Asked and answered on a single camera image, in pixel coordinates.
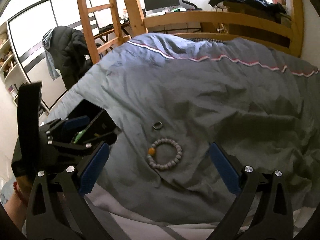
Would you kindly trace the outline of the person's left hand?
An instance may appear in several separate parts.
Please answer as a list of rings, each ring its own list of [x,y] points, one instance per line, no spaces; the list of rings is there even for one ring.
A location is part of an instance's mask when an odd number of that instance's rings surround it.
[[[18,196],[24,202],[29,202],[31,190],[33,184],[28,180],[27,176],[20,176],[16,178],[16,189],[15,191],[18,192]]]

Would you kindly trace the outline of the person's left forearm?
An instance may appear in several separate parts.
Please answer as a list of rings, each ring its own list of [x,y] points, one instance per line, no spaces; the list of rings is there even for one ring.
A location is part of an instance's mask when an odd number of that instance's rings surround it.
[[[23,204],[16,192],[14,192],[10,199],[6,202],[4,209],[12,222],[20,231],[22,231],[27,217],[27,207]]]

